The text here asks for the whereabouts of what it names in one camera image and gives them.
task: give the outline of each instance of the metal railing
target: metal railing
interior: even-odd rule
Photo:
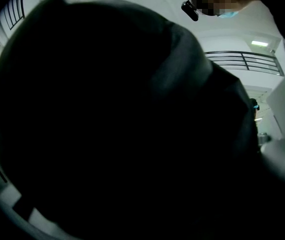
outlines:
[[[25,18],[23,0],[9,0],[3,12],[9,29],[13,29],[21,19]]]
[[[275,56],[246,51],[205,52],[208,59],[226,70],[249,70],[284,76]]]

